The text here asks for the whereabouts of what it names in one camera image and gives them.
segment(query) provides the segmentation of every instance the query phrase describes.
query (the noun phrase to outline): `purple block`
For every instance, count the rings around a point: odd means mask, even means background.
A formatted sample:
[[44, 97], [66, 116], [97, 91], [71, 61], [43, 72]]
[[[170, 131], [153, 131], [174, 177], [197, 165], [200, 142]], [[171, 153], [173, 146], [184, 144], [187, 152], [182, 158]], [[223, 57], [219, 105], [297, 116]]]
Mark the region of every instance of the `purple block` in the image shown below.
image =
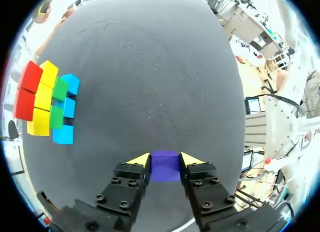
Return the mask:
[[174, 151], [151, 152], [151, 180], [179, 181], [179, 155]]

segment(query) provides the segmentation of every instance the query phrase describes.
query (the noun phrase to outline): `black table surface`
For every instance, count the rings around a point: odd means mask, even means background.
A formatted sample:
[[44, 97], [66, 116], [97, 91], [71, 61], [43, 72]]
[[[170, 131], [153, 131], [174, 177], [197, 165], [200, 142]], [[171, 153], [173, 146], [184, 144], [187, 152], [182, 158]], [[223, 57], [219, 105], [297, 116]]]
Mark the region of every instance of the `black table surface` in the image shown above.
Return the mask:
[[[94, 205], [113, 169], [145, 152], [212, 161], [229, 193], [241, 172], [245, 110], [229, 42], [202, 0], [93, 0], [59, 28], [38, 64], [80, 79], [74, 144], [23, 129], [34, 188], [59, 207]], [[147, 188], [132, 231], [169, 232], [192, 218], [180, 182]], [[197, 231], [193, 225], [188, 231]]]

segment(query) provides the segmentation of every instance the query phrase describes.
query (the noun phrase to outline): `green block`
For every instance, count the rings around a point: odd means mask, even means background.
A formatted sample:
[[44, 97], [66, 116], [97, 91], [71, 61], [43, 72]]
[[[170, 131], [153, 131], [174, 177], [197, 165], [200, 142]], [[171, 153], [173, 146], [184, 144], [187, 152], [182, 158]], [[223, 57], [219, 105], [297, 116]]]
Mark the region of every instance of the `green block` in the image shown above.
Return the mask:
[[60, 77], [56, 77], [52, 97], [58, 101], [65, 101], [68, 90], [68, 83], [63, 81]]
[[64, 124], [64, 111], [58, 107], [50, 108], [50, 129], [62, 129]]

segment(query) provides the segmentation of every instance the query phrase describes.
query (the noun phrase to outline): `colored blocks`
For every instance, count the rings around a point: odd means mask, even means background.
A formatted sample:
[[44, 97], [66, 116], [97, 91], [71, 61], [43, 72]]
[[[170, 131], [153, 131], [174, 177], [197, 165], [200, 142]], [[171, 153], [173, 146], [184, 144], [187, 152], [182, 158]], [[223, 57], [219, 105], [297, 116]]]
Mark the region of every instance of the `colored blocks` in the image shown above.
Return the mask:
[[154, 151], [151, 153], [151, 180], [156, 182], [178, 181], [179, 156], [174, 151]]
[[19, 83], [18, 88], [23, 88], [35, 94], [42, 76], [43, 70], [36, 65], [33, 61], [29, 61], [25, 66]]
[[36, 91], [34, 107], [42, 110], [50, 111], [52, 92], [53, 92], [52, 88], [40, 82], [38, 86], [38, 90]]
[[69, 96], [76, 96], [78, 94], [80, 80], [72, 74], [64, 75], [61, 78], [69, 85], [67, 94]]
[[26, 123], [26, 132], [34, 136], [50, 135], [50, 113], [38, 108], [33, 110], [33, 120]]
[[32, 121], [34, 113], [35, 95], [20, 88], [16, 92], [13, 116], [18, 119]]
[[50, 129], [62, 129], [64, 124], [64, 111], [61, 108], [51, 106]]
[[73, 144], [74, 143], [74, 127], [63, 125], [62, 129], [54, 129], [53, 141], [60, 145]]
[[75, 117], [76, 101], [66, 97], [64, 102], [57, 102], [55, 106], [63, 110], [63, 116], [68, 118]]
[[52, 97], [58, 101], [64, 101], [68, 90], [68, 83], [60, 77], [55, 80]]
[[43, 69], [43, 73], [40, 79], [40, 82], [47, 85], [50, 88], [55, 86], [56, 77], [58, 75], [58, 68], [53, 65], [50, 61], [45, 61], [40, 65], [40, 68]]

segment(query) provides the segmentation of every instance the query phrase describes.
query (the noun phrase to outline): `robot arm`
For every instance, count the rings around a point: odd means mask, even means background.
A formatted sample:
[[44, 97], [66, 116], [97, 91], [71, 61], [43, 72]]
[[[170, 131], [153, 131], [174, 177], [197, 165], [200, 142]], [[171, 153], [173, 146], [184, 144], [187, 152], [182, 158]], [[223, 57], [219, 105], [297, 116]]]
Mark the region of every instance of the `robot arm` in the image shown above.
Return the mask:
[[[286, 225], [270, 206], [256, 211], [237, 212], [235, 196], [229, 195], [216, 177], [211, 162], [202, 162], [185, 153], [179, 155], [182, 185], [201, 232], [238, 231], [279, 232]], [[140, 202], [149, 184], [151, 156], [146, 153], [126, 163], [119, 163], [111, 182], [96, 196], [96, 207], [80, 200], [58, 210], [43, 192], [38, 199], [51, 214], [52, 232], [129, 232], [136, 220]]]

